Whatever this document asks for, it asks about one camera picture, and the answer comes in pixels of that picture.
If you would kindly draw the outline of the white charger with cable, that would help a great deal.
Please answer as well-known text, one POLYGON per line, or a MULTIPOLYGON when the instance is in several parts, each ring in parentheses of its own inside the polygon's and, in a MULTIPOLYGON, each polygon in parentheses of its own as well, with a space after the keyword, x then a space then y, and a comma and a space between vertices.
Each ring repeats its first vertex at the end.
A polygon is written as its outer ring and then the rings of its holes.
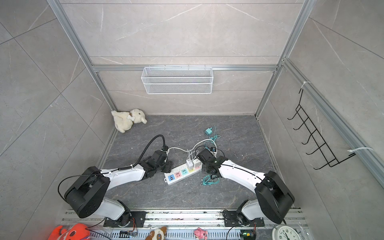
POLYGON ((202 167, 202 162, 198 159, 194 159, 193 163, 194 163, 194 169, 199 169, 202 167))
POLYGON ((186 160, 187 169, 192 170, 195 165, 194 160, 197 158, 196 150, 195 149, 187 150, 187 154, 188 154, 187 160, 186 160))

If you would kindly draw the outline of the white power strip colourful sockets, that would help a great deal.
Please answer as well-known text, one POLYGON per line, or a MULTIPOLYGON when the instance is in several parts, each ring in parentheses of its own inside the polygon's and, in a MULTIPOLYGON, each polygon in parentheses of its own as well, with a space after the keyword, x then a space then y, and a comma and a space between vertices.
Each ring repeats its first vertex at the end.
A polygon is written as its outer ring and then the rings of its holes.
POLYGON ((165 178, 164 181, 167 183, 169 186, 173 185, 175 183, 180 182, 181 180, 184 180, 194 174, 197 174, 202 171, 202 167, 199 169, 192 169, 188 170, 187 165, 183 164, 180 165, 176 168, 173 168, 170 173, 164 173, 165 178))

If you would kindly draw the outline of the teal charger adapter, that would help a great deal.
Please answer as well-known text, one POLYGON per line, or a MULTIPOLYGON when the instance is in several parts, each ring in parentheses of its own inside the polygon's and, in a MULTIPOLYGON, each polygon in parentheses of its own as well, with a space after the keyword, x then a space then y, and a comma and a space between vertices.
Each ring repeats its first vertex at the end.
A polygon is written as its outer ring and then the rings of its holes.
POLYGON ((207 136, 210 136, 212 133, 213 133, 213 128, 207 128, 207 129, 205 130, 205 134, 206 134, 207 136))

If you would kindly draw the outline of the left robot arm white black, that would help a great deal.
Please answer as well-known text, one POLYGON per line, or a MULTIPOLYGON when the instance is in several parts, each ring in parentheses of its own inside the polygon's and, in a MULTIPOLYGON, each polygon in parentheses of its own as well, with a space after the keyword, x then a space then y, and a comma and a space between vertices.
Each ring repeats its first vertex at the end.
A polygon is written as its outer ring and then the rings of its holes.
POLYGON ((120 185, 149 179, 158 171, 170 173, 172 163, 168 161, 168 150, 165 137, 156 135, 134 164, 104 170, 95 166, 89 167, 81 175, 65 178, 77 180, 64 194, 60 192, 60 182, 58 194, 81 219, 98 215, 106 219, 107 226, 126 227, 133 222, 131 210, 122 201, 105 197, 107 191, 120 185))

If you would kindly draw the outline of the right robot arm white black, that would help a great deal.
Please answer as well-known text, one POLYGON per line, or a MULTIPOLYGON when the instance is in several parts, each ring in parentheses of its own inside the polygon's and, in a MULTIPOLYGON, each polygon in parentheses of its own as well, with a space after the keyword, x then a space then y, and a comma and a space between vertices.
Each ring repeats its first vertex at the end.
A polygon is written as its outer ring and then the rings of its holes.
POLYGON ((246 200, 236 210, 236 221, 241 225, 247 226, 261 218, 267 218, 275 224, 285 221, 295 197, 277 173, 249 170, 223 155, 215 157, 207 149, 199 152, 197 158, 208 174, 232 180, 256 194, 256 200, 246 200))

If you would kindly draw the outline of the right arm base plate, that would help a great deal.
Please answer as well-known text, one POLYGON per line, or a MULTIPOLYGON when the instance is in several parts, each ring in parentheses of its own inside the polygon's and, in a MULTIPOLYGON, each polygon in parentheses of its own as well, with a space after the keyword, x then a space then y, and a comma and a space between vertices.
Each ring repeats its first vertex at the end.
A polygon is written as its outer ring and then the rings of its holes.
POLYGON ((226 227, 264 227, 265 222, 263 218, 256 218, 254 220, 248 220, 242 214, 238 214, 236 211, 223 210, 222 215, 226 227))

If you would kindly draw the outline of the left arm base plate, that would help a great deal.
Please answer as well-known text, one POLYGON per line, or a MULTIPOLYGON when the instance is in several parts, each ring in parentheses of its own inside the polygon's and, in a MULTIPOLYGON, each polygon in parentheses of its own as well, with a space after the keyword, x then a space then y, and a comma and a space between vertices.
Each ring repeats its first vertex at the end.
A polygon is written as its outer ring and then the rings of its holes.
POLYGON ((111 220, 106 218, 104 227, 111 228, 142 228, 146 219, 147 212, 145 211, 133 211, 130 213, 124 213, 118 220, 111 220))

